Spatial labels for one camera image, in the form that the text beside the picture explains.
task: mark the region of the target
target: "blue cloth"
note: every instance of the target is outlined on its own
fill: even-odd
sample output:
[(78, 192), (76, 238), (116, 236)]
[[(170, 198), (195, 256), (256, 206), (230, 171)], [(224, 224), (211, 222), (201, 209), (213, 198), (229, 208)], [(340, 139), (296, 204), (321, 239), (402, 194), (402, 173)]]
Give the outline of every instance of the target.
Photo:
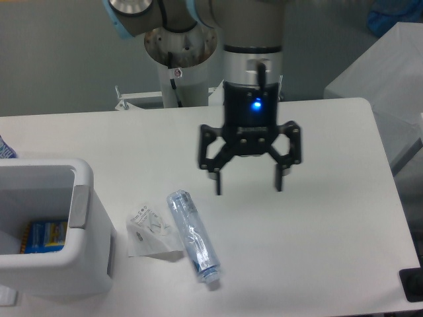
[(381, 37), (397, 22), (417, 22), (422, 13), (423, 0), (376, 0), (367, 17), (367, 26)]
[(0, 159), (15, 159), (17, 157), (16, 152), (4, 142), (0, 135)]

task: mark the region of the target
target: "black object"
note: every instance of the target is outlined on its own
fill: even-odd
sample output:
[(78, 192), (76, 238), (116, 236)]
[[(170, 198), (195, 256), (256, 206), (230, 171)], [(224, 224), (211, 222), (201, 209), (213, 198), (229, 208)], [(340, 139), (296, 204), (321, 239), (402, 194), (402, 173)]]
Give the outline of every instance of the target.
[(409, 302), (423, 302), (423, 269), (402, 269), (399, 277)]
[(274, 46), (273, 48), (240, 48), (238, 46), (224, 45), (223, 50), (239, 54), (271, 54), (281, 52), (282, 47)]
[[(167, 52), (167, 68), (168, 69), (172, 69), (173, 68), (173, 54), (172, 52)], [(178, 104), (178, 108), (183, 108), (184, 106), (182, 105), (182, 101), (180, 101), (178, 92), (176, 91), (176, 83), (174, 81), (174, 79), (171, 79), (171, 87), (174, 91), (174, 95), (176, 97), (176, 102)]]
[[(276, 161), (275, 187), (282, 191), (282, 179), (293, 164), (300, 164), (301, 128), (293, 121), (277, 125), (278, 83), (266, 85), (266, 66), (257, 65), (257, 88), (225, 82), (225, 123), (222, 128), (202, 125), (198, 167), (207, 170), (216, 181), (216, 194), (221, 195), (221, 169), (234, 156), (260, 156), (264, 153)], [(289, 152), (280, 155), (272, 144), (280, 134), (289, 139)], [(207, 148), (218, 137), (226, 144), (214, 158), (207, 158)]]

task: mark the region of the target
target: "plastic water bottle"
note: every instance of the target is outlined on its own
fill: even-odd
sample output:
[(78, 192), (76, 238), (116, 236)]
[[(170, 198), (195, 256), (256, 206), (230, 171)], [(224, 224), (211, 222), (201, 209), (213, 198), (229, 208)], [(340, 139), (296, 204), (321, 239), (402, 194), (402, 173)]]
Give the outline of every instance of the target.
[(167, 203), (197, 276), (207, 284), (220, 278), (220, 262), (188, 192), (178, 190)]

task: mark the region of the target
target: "white table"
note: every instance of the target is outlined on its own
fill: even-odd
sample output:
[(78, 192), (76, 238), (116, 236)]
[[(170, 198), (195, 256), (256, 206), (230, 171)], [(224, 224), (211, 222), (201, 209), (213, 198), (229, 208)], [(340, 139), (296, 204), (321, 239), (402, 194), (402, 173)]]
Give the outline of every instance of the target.
[[(223, 196), (196, 167), (198, 126), (221, 107), (0, 118), (22, 157), (80, 157), (117, 231), (114, 286), (77, 298), (21, 295), (7, 316), (339, 316), (423, 308), (398, 272), (418, 260), (369, 104), (285, 103), (303, 128), (304, 163), (272, 187), (268, 156), (223, 169)], [(197, 283), (187, 257), (127, 258), (125, 218), (188, 190), (222, 263), (221, 287)]]

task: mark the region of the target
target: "white plastic container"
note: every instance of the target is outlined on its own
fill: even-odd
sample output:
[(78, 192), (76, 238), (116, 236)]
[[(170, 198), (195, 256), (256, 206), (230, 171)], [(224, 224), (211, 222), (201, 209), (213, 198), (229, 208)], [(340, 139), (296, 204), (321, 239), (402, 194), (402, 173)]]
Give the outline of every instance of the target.
[[(116, 236), (83, 160), (0, 160), (0, 284), (33, 295), (102, 293)], [(30, 221), (68, 219), (59, 252), (19, 254)]]

